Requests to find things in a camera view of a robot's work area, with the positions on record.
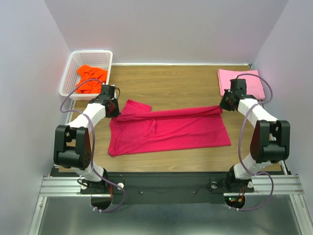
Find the magenta red t-shirt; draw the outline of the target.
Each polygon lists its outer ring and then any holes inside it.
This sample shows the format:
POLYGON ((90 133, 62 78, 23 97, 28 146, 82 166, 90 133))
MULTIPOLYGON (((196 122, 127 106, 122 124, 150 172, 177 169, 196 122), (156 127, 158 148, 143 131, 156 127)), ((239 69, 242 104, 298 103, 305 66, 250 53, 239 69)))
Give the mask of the magenta red t-shirt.
POLYGON ((152 111, 128 100, 110 121, 112 157, 159 151, 230 146, 219 106, 152 111))

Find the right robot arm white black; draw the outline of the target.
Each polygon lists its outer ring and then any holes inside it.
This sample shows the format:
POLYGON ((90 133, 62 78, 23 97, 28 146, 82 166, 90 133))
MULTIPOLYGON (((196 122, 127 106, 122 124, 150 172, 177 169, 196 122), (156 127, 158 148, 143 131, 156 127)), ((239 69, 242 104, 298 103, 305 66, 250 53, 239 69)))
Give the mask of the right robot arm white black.
POLYGON ((239 163, 228 171, 222 192, 236 192, 248 186, 251 178, 261 173, 265 167, 284 161, 290 154, 291 125, 268 113, 262 102, 247 93, 246 80, 237 75, 230 81, 230 88, 224 91, 220 108, 237 111, 254 128, 249 154, 243 158, 238 147, 239 163))

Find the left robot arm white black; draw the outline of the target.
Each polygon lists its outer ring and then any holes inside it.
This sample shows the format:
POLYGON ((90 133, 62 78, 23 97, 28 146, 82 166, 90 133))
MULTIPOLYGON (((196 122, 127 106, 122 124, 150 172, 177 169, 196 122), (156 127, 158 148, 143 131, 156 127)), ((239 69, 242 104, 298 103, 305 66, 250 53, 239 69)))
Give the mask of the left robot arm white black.
POLYGON ((112 190, 107 171, 93 159, 95 152, 95 126, 104 118, 120 115, 120 89, 114 85, 101 85, 101 92, 92 98, 85 110, 64 110, 62 113, 78 113, 73 121, 58 125, 55 130, 53 161, 56 165, 72 169, 81 178, 82 189, 92 188, 98 193, 112 190))

